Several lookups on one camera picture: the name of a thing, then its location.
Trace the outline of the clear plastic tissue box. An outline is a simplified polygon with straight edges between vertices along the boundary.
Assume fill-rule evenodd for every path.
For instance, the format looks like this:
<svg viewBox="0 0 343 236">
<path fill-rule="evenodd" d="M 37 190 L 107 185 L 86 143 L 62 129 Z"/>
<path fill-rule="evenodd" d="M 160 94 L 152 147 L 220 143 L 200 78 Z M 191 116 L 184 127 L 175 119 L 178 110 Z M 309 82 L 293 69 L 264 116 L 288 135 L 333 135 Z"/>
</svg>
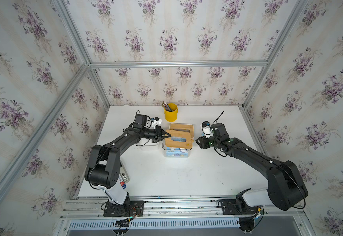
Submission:
<svg viewBox="0 0 343 236">
<path fill-rule="evenodd" d="M 170 148 L 166 145 L 165 140 L 162 142 L 162 149 L 165 157 L 189 157 L 192 148 Z"/>
</svg>

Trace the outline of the bamboo tissue box lid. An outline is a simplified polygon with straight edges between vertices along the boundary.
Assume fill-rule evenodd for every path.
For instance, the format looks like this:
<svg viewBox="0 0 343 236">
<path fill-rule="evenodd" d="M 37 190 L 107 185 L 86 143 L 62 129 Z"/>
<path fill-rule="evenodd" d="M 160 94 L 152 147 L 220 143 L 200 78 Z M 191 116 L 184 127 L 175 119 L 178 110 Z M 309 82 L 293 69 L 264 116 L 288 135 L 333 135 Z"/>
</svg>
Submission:
<svg viewBox="0 0 343 236">
<path fill-rule="evenodd" d="M 165 139 L 165 145 L 169 148 L 192 149 L 193 138 L 189 132 L 167 130 L 171 137 Z"/>
</svg>

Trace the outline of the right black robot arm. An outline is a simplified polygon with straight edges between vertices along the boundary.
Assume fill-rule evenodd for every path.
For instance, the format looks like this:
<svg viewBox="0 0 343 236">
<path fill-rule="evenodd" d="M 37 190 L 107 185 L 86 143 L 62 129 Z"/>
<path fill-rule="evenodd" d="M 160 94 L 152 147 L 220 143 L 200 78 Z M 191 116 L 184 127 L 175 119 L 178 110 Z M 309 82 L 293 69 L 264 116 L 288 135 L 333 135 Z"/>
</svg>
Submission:
<svg viewBox="0 0 343 236">
<path fill-rule="evenodd" d="M 248 206 L 260 205 L 260 196 L 266 195 L 270 202 L 280 210 L 287 211 L 303 201 L 306 204 L 308 190 L 297 166 L 291 161 L 282 162 L 268 157 L 249 147 L 238 138 L 231 138 L 222 123 L 201 124 L 203 136 L 196 139 L 201 149 L 213 148 L 222 157 L 238 159 L 267 179 L 265 190 L 244 190 L 239 194 Z"/>
</svg>

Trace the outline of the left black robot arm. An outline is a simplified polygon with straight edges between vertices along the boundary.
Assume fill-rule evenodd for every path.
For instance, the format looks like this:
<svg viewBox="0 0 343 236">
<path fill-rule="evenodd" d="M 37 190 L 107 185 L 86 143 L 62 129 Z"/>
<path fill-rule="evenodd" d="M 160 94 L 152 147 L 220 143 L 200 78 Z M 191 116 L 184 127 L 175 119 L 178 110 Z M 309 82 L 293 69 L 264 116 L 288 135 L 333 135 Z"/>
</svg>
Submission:
<svg viewBox="0 0 343 236">
<path fill-rule="evenodd" d="M 110 143 L 95 145 L 90 152 L 84 179 L 94 190 L 103 191 L 114 206 L 127 206 L 129 193 L 119 182 L 120 157 L 131 146 L 137 145 L 140 140 L 146 139 L 152 143 L 159 143 L 171 135 L 161 128 L 162 119 L 151 118 L 136 114 L 134 121 L 123 133 Z"/>
</svg>

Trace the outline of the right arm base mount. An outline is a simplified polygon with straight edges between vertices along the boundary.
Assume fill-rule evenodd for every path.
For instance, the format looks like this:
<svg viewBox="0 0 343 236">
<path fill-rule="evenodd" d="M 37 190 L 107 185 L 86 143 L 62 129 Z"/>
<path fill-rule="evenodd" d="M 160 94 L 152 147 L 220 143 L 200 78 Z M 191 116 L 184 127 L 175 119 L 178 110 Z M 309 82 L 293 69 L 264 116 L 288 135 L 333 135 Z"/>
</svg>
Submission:
<svg viewBox="0 0 343 236">
<path fill-rule="evenodd" d="M 221 208 L 223 215 L 236 215 L 239 229 L 245 234 L 251 234 L 264 216 L 263 206 L 250 207 L 242 198 L 221 199 L 218 201 L 218 207 Z"/>
</svg>

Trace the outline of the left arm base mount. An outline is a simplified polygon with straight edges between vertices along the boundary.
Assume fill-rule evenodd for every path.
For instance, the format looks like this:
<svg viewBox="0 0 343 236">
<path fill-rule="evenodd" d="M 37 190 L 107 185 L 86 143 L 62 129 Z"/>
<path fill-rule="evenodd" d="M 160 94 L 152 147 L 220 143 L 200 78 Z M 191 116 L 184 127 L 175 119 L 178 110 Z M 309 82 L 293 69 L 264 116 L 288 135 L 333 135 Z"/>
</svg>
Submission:
<svg viewBox="0 0 343 236">
<path fill-rule="evenodd" d="M 123 205 L 117 205 L 107 201 L 101 205 L 104 217 L 121 217 L 115 220 L 113 232 L 117 236 L 123 236 L 128 232 L 130 223 L 136 217 L 143 216 L 145 201 L 126 201 Z"/>
</svg>

